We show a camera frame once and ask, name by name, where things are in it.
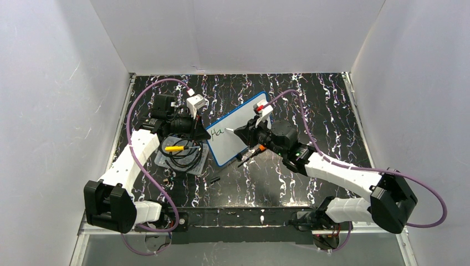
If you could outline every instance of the whiteboard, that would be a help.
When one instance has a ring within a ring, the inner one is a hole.
[[[266,92],[257,94],[206,128],[207,132],[211,134],[211,139],[207,140],[207,144],[218,166],[228,163],[247,148],[247,145],[237,135],[225,130],[225,128],[235,130],[246,125],[248,120],[255,116],[253,105],[261,100],[268,100]],[[268,128],[271,128],[270,119],[268,119]]]

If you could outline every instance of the white enclosure wall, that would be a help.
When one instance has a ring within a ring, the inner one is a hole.
[[[470,3],[386,1],[352,69],[372,157],[434,187],[449,207],[433,229],[410,229],[420,265],[468,265],[470,237]],[[410,222],[439,219],[416,190]]]
[[[91,0],[138,74],[349,71],[384,0]]]
[[[70,262],[128,83],[88,0],[2,1],[0,264]]]

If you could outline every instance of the white plastic part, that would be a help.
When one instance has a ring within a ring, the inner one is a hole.
[[[258,102],[256,104],[257,107],[260,107],[260,106],[265,106],[267,105],[268,102],[266,100],[261,100],[260,102]],[[261,110],[261,113],[260,113],[260,118],[258,118],[258,120],[256,120],[256,125],[255,127],[257,127],[259,125],[259,123],[265,121],[270,115],[271,113],[273,112],[273,107],[271,105],[265,107],[264,109]]]
[[[194,90],[193,89],[189,89],[188,90],[188,95],[191,97],[192,95],[194,95]]]
[[[149,130],[143,129],[134,131],[131,141],[134,153],[142,165],[147,162],[147,159],[160,144],[156,134],[152,134]],[[103,180],[104,184],[112,186],[116,186],[120,183],[122,187],[127,190],[127,193],[131,195],[132,186],[139,173],[140,168],[132,158],[129,145],[127,145],[117,160],[112,164],[111,168],[99,179]]]
[[[134,204],[137,209],[137,217],[134,224],[154,222],[160,218],[160,204],[151,201],[137,201]]]
[[[335,198],[326,209],[326,215],[335,223],[346,221],[373,223],[367,211],[370,203],[363,198]]]
[[[332,162],[341,163],[354,167],[350,163],[331,158]],[[377,186],[381,176],[374,172],[355,171],[332,165],[320,156],[317,152],[313,153],[309,158],[309,163],[305,165],[306,173],[309,177],[316,177],[326,180],[330,183],[343,187],[361,196],[370,202],[371,191],[370,186]]]
[[[206,99],[204,99],[201,94],[186,99],[186,105],[188,106],[193,119],[196,119],[197,110],[203,107],[205,104]]]

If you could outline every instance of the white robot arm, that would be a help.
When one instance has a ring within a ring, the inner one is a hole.
[[[270,129],[267,128],[266,119],[272,108],[263,109],[266,104],[266,101],[261,101],[255,105],[256,116],[245,126],[234,130],[247,146],[261,144],[279,154],[283,158],[282,163],[289,170],[326,180],[360,196],[349,199],[327,197],[316,211],[302,212],[291,224],[307,231],[353,221],[376,223],[382,229],[395,234],[403,231],[418,200],[402,176],[350,170],[333,165],[336,162],[355,167],[321,155],[314,147],[300,143],[297,130],[285,120],[275,121]]]
[[[143,165],[157,150],[160,139],[169,134],[186,134],[193,140],[210,139],[202,126],[197,109],[205,99],[194,95],[186,100],[188,113],[178,116],[174,111],[176,98],[156,95],[150,117],[142,117],[132,133],[134,153]],[[127,145],[117,160],[98,181],[88,181],[84,188],[85,214],[89,224],[118,231],[129,232],[134,225],[154,222],[160,218],[162,206],[157,202],[133,202],[129,196],[140,173]]]

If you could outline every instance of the yellow marker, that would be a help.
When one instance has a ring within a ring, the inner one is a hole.
[[[196,147],[188,147],[188,146],[169,146],[169,147],[165,147],[165,151],[169,151],[169,152],[172,152],[172,151],[183,151],[183,150],[192,149],[192,148],[200,148],[200,147],[198,147],[198,146],[196,146]]]

